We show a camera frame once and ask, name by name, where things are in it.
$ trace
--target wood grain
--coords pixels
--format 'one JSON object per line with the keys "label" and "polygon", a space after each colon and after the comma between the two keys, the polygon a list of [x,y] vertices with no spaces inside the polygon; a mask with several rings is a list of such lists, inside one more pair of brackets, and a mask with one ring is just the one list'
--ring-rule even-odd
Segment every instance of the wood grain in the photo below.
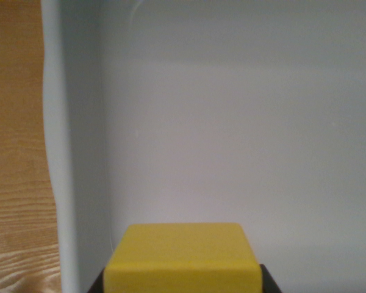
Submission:
{"label": "wood grain", "polygon": [[60,292],[39,1],[0,1],[0,292]]}

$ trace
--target wooden table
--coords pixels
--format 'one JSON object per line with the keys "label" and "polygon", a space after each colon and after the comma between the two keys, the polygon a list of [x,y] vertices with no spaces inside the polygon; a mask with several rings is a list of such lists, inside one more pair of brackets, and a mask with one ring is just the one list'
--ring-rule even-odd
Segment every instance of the wooden table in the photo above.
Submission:
{"label": "wooden table", "polygon": [[0,292],[60,292],[40,1],[0,1]]}

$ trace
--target white plastic surface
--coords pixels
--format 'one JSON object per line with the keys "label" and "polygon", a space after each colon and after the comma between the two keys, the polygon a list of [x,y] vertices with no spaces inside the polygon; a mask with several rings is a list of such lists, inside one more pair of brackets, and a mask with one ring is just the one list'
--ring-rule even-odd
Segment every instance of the white plastic surface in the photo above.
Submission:
{"label": "white plastic surface", "polygon": [[110,229],[116,245],[131,223],[205,221],[241,223],[284,292],[366,292],[366,1],[51,9],[64,293],[88,289]]}

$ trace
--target yellow cube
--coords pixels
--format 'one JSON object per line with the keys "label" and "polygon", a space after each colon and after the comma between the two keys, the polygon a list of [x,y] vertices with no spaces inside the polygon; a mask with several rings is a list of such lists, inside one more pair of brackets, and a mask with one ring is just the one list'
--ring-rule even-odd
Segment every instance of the yellow cube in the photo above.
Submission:
{"label": "yellow cube", "polygon": [[236,223],[131,225],[104,269],[105,293],[261,293]]}

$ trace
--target black base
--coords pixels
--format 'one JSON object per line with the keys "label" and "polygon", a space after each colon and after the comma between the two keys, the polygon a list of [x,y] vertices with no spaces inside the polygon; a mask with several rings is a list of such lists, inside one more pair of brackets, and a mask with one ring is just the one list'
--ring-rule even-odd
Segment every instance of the black base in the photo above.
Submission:
{"label": "black base", "polygon": [[[263,293],[282,293],[264,264],[261,264],[260,268],[263,277]],[[88,293],[103,293],[103,271],[96,278]]]}

